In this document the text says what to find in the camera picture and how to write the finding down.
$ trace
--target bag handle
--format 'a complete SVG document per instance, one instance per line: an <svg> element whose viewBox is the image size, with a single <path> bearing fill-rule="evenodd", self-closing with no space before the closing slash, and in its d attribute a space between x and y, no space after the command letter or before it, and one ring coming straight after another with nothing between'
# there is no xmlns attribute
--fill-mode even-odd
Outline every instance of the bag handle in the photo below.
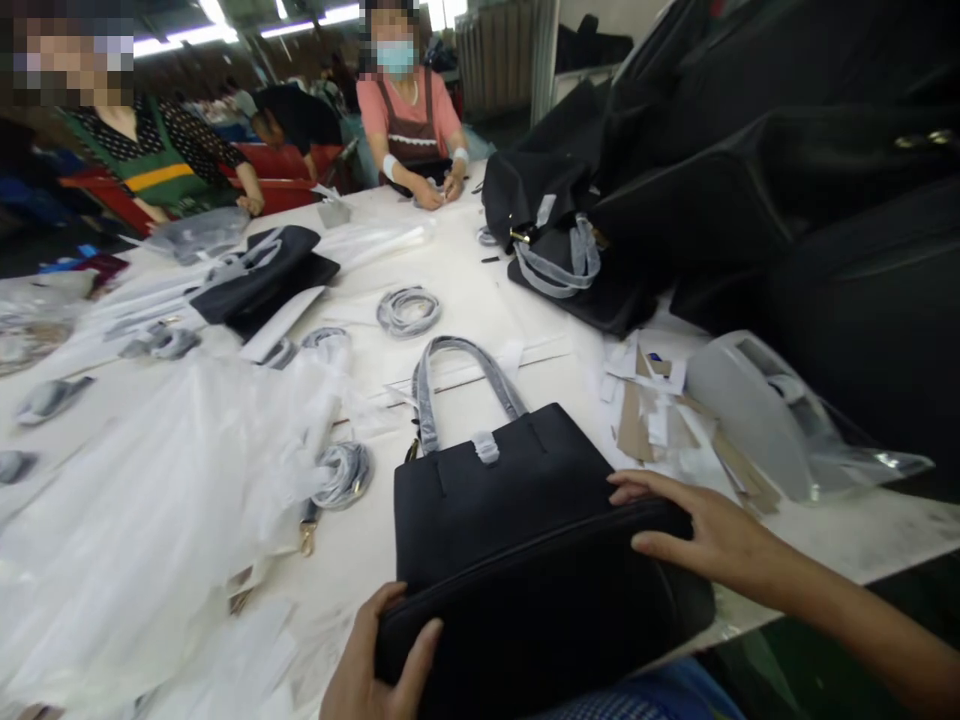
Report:
<svg viewBox="0 0 960 720"><path fill-rule="evenodd" d="M433 415L433 400L431 398L430 388L430 358L434 353L440 350L462 350L472 355L480 364L480 369L487 376L497 399L507 413L510 422L518 420L521 415L527 412L523 400L517 393L503 370L485 350L479 345L465 340L464 338L453 337L451 335L438 335L431 340L423 350L420 362L413 371L413 398L417 403L416 415L420 423L420 446L423 448L423 454L428 455L437 452L440 449L440 441L437 438L437 422Z"/></svg>
<svg viewBox="0 0 960 720"><path fill-rule="evenodd" d="M600 251L593 236L593 225L583 213L577 215L577 226L570 230L572 273L540 257L525 242L514 243L514 248L524 279L532 288L552 298L573 297L586 290L600 272ZM547 282L541 275L553 282Z"/></svg>

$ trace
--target apron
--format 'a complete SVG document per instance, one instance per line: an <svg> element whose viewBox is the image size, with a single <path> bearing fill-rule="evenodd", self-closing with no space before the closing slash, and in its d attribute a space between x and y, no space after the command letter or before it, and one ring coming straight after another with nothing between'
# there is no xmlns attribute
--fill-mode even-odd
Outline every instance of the apron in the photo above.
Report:
<svg viewBox="0 0 960 720"><path fill-rule="evenodd" d="M442 160L440 147L437 145L437 131L433 127L433 83L426 72L417 78L423 86L424 97L427 102L427 121L406 120L397 117L390 102L390 93L383 80L378 80L383 102L387 106L389 122L387 124L387 145L390 153L408 170L411 165L429 161ZM388 182L386 175L380 173L380 184Z"/></svg>
<svg viewBox="0 0 960 720"><path fill-rule="evenodd" d="M235 205L240 193L232 187L210 185L198 176L170 142L156 98L149 98L147 102L160 132L163 150L133 160L115 159L87 132L83 123L69 114L65 117L67 124L104 165L144 202L180 218Z"/></svg>

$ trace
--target green apron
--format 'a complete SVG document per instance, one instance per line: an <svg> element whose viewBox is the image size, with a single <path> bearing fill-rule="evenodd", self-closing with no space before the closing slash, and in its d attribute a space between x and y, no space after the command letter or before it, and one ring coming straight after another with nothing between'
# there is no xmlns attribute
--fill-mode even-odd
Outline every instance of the green apron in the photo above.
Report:
<svg viewBox="0 0 960 720"><path fill-rule="evenodd" d="M240 193L232 187L214 187L199 177L170 142L156 98L147 102L160 131L163 150L134 160L115 159L83 123L69 113L65 117L77 136L144 202L181 218L236 205Z"/></svg>

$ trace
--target hand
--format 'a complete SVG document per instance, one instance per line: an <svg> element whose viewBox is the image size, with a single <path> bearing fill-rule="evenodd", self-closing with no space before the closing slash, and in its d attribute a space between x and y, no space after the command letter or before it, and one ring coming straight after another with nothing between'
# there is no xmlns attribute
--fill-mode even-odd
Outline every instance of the hand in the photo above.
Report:
<svg viewBox="0 0 960 720"><path fill-rule="evenodd" d="M417 175L413 180L413 187L410 188L417 202L425 210L436 210L443 205L443 197L438 193L433 185L427 182L427 179Z"/></svg>
<svg viewBox="0 0 960 720"><path fill-rule="evenodd" d="M237 198L237 206L246 210L253 217L263 212L263 204L263 198L251 197L249 195Z"/></svg>
<svg viewBox="0 0 960 720"><path fill-rule="evenodd" d="M804 598L832 582L832 573L794 550L720 493L654 472L622 470L607 480L613 505L649 495L672 500L693 518L693 540L660 532L633 536L639 553L691 570L762 605L796 615Z"/></svg>
<svg viewBox="0 0 960 720"><path fill-rule="evenodd" d="M463 195L463 176L458 172L452 172L443 181L443 197L447 202L453 202L461 195Z"/></svg>
<svg viewBox="0 0 960 720"><path fill-rule="evenodd" d="M406 583L387 583L357 612L353 632L320 707L320 720L415 720L443 630L434 619L424 626L407 656L400 683L392 688L373 677L380 616L403 597Z"/></svg>

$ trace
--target wristband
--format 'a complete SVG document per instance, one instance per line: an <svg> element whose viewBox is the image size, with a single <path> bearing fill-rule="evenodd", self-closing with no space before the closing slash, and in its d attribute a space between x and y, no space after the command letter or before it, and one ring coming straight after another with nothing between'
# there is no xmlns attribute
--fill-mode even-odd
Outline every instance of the wristband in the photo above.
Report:
<svg viewBox="0 0 960 720"><path fill-rule="evenodd" d="M393 166L398 162L393 155L387 155L383 159L383 174L390 179L390 182L396 182L396 179L393 177Z"/></svg>

